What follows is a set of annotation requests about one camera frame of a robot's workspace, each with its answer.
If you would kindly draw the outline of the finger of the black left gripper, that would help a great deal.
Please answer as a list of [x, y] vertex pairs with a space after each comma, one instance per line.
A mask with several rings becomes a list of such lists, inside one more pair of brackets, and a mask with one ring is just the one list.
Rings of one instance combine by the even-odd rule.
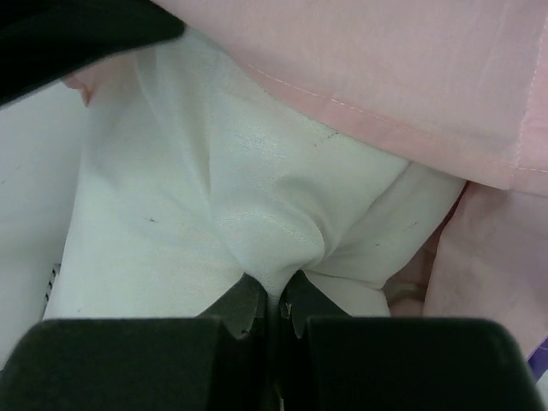
[[183, 21], [152, 1], [3, 1], [1, 104], [184, 30]]

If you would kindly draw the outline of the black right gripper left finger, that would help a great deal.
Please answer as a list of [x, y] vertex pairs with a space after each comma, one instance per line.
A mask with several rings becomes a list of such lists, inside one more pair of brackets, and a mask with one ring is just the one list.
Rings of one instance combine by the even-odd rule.
[[195, 318], [56, 319], [1, 373], [4, 410], [258, 410], [266, 293], [243, 276]]

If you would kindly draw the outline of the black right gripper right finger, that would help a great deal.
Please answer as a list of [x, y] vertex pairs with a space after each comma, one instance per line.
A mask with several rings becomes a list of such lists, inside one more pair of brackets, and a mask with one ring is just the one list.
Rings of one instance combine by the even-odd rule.
[[280, 300], [287, 410], [541, 410], [511, 335], [482, 319], [346, 314], [296, 273]]

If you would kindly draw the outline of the white pillow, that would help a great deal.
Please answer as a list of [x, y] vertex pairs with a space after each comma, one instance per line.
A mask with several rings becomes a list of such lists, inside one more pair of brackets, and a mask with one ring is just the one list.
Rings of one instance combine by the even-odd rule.
[[47, 319], [193, 317], [243, 274], [276, 305], [297, 271], [382, 317], [464, 187], [290, 109], [194, 30], [132, 55], [87, 131]]

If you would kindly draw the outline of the pink pillowcase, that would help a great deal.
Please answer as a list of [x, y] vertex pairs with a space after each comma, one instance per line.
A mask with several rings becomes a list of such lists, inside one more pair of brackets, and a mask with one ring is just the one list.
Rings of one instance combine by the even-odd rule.
[[[272, 98], [464, 181], [384, 285], [390, 315], [504, 325], [547, 371], [544, 1], [163, 1]], [[136, 53], [71, 74], [88, 106]]]

